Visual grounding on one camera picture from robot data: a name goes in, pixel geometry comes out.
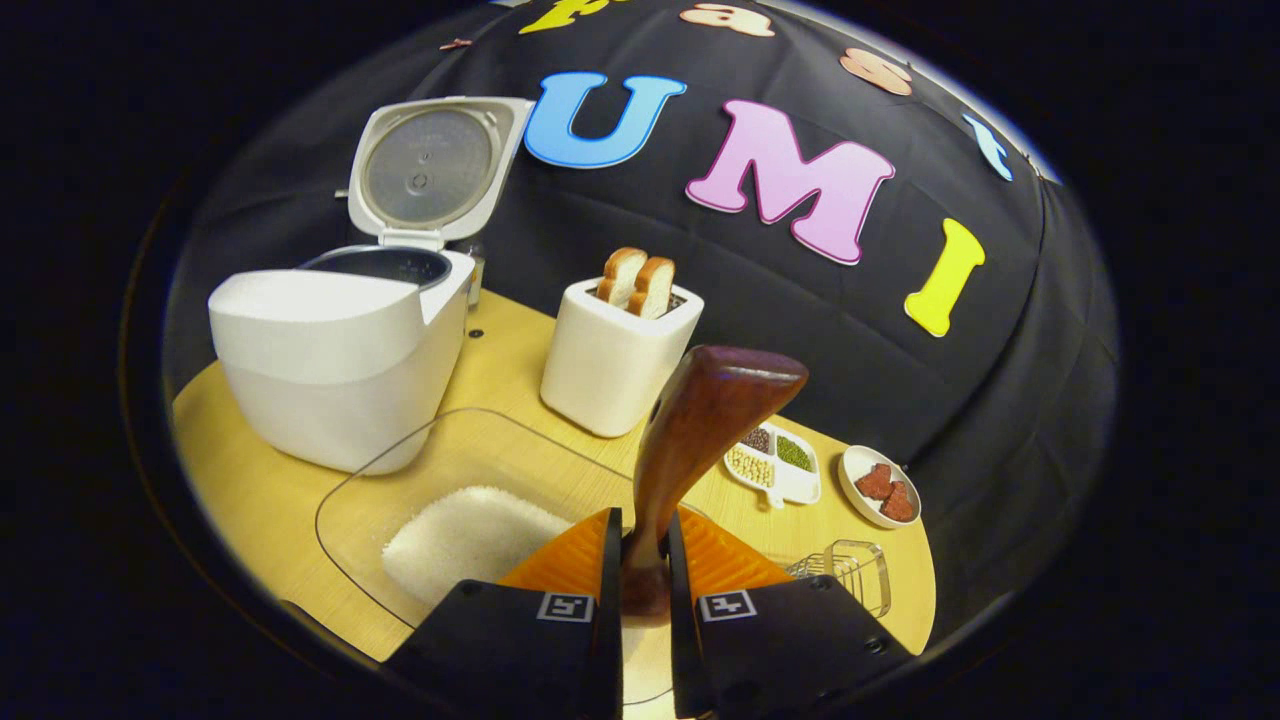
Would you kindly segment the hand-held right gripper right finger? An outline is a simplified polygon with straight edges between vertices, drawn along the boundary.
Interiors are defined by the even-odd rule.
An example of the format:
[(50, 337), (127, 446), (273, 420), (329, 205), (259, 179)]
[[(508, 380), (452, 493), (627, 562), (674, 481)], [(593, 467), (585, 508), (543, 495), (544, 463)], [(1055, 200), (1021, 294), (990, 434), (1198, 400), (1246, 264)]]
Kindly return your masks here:
[(694, 593), (690, 529), (668, 534), (677, 717), (835, 720), (913, 661), (831, 575)]

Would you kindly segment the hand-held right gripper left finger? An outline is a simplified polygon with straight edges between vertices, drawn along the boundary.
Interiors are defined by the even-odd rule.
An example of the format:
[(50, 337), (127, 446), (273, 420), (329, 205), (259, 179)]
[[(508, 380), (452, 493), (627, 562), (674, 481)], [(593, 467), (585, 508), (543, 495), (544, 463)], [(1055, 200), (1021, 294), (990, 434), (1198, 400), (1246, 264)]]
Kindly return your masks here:
[(466, 579), (387, 660), (385, 678), (445, 720), (622, 720), (622, 512), (572, 529), (585, 593)]

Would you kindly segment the white rice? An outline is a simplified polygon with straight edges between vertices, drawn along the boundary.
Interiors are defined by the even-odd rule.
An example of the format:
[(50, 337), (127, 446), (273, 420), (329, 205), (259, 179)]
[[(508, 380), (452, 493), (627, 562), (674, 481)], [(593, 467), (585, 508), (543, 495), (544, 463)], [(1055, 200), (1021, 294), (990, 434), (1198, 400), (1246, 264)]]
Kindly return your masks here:
[(493, 486), (470, 486), (428, 503), (390, 538), (381, 565), (425, 605), (463, 579), (498, 582), (570, 521)]

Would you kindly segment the wooden spoon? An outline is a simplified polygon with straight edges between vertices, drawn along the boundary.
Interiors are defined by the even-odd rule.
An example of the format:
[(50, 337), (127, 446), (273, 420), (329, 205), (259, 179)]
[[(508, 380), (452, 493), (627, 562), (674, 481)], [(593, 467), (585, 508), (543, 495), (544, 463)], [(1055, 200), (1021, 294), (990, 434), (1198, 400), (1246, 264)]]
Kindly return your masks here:
[(680, 360), (637, 451), (635, 525), (621, 555), (626, 626), (669, 623), (672, 580), (662, 544), (678, 503), (749, 430), (785, 407), (809, 375), (794, 357), (722, 345), (695, 346)]

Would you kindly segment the clear wire chopstick holder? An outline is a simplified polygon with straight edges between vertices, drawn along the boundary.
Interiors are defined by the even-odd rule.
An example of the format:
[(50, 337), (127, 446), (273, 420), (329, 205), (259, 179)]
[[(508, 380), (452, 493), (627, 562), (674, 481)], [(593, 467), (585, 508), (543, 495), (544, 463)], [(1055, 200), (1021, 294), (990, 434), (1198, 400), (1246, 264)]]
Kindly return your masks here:
[(785, 568), (795, 578), (831, 575), (877, 619), (892, 607), (888, 565), (879, 544), (837, 539)]

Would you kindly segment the white rice cooker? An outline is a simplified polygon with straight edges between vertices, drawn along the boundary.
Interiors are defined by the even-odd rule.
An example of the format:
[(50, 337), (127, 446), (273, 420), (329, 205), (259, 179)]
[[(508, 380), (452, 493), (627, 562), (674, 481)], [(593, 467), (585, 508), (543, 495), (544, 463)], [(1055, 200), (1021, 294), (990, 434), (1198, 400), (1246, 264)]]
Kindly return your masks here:
[(522, 97), (449, 96), (370, 115), (347, 190), (371, 243), (242, 272), (209, 296), (215, 354), (251, 428), (338, 471), (387, 474), (422, 447), (465, 340), (472, 259), (529, 122)]

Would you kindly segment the white divided bean dish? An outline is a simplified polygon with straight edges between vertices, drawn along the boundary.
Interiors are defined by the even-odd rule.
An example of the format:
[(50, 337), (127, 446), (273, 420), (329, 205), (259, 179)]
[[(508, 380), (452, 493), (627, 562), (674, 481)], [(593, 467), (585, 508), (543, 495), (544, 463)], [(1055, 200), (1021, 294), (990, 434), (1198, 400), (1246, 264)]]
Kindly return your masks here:
[(762, 492), (769, 506), (812, 505), (820, 500), (820, 464), (800, 436), (763, 423), (748, 432), (723, 457), (737, 483)]

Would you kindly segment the white toaster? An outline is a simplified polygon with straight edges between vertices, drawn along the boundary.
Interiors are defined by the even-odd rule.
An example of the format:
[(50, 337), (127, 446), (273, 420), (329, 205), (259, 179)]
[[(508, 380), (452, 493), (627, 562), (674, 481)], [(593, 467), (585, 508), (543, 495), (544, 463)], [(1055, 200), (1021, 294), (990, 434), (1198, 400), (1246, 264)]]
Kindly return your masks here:
[(576, 425), (605, 438), (644, 423), (689, 347), (704, 309), (676, 286), (673, 306), (643, 319), (595, 296), (598, 278), (563, 293), (541, 377), (541, 401)]

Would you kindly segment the small white plate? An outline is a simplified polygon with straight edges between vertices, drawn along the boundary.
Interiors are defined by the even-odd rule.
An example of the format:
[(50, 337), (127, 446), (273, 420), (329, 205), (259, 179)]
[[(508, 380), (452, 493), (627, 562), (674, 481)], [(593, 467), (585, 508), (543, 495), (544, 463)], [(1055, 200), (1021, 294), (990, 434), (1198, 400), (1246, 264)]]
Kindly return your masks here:
[[(860, 496), (855, 489), (854, 482), (858, 478), (867, 474), (870, 470), (870, 468), (877, 462), (886, 462), (891, 466), (892, 480), (901, 480), (908, 484), (911, 496), (911, 502), (916, 507), (916, 516), (913, 521), (906, 524), (900, 524), (887, 518), (883, 518), (881, 515), (882, 501), (870, 501), (869, 498)], [(911, 483), (904, 469), (900, 465), (892, 462), (883, 454), (865, 446), (858, 446), (858, 445), (850, 446), (844, 451), (844, 455), (841, 456), (838, 477), (845, 495), (850, 498), (855, 509), (872, 524), (888, 529), (897, 529), (909, 527), (911, 524), (916, 524), (919, 521), (922, 515), (922, 501), (916, 492), (915, 486)]]

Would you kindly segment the clear plastic container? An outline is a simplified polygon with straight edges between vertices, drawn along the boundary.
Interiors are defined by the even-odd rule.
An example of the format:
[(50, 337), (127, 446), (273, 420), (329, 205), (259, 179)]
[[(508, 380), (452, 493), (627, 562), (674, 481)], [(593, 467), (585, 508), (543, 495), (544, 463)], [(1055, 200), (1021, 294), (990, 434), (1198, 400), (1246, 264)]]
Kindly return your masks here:
[[(357, 471), (332, 489), (316, 511), (315, 532), (325, 555), (397, 629), (390, 650), (375, 653), (378, 675), (425, 705), (430, 719), (445, 720), (385, 678), (387, 660), (445, 597), (431, 606), (401, 589), (383, 569), (384, 546), (428, 503), (470, 486), (508, 491), (570, 525), (620, 509), (623, 532), (632, 521), (632, 483), (486, 409), (444, 413), (419, 434), (422, 447), (404, 468), (387, 474)], [(622, 720), (675, 720), (669, 633), (622, 628)]]

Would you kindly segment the bread slice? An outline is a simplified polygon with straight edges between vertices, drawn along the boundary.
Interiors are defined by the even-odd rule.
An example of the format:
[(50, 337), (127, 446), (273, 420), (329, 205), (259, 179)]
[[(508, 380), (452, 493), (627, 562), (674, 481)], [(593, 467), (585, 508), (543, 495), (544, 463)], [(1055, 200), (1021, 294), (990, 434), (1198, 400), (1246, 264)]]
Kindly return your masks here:
[(595, 296), (614, 307), (626, 309), (635, 292), (637, 274), (648, 259), (648, 252), (641, 249), (621, 247), (613, 251), (604, 265), (604, 275)]
[(627, 311), (641, 319), (657, 319), (669, 309), (675, 263), (668, 258), (649, 258), (636, 274)]

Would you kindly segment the small glass bottle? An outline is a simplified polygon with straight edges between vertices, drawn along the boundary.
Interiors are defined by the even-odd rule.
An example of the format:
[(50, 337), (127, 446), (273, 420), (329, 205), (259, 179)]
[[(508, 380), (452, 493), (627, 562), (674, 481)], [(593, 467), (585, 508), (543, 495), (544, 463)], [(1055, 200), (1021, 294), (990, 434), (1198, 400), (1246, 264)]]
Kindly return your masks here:
[(481, 296), (483, 277), (486, 265), (486, 250), (480, 240), (461, 240), (454, 245), (454, 251), (472, 259), (472, 273), (467, 290), (468, 310), (474, 311)]

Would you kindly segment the black backdrop cloth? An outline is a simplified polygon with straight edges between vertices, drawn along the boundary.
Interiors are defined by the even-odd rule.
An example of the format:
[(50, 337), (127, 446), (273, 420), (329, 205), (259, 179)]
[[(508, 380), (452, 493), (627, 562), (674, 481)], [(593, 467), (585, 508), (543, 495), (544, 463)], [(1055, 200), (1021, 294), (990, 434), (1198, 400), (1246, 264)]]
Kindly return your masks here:
[[(439, 50), (453, 38), (474, 45)], [(910, 468), (937, 632), (1066, 544), (1121, 364), (1085, 210), (941, 69), (749, 0), (484, 3), (323, 81), (195, 195), (166, 315), (172, 393), (214, 360), (218, 282), (361, 241), (335, 193), (367, 118), (448, 95), (548, 102), (576, 149), (652, 123), (608, 167), (521, 151), (483, 232), (486, 287), (553, 313), (618, 246), (672, 258), (707, 301), (695, 342), (801, 359), (812, 379), (786, 416)]]

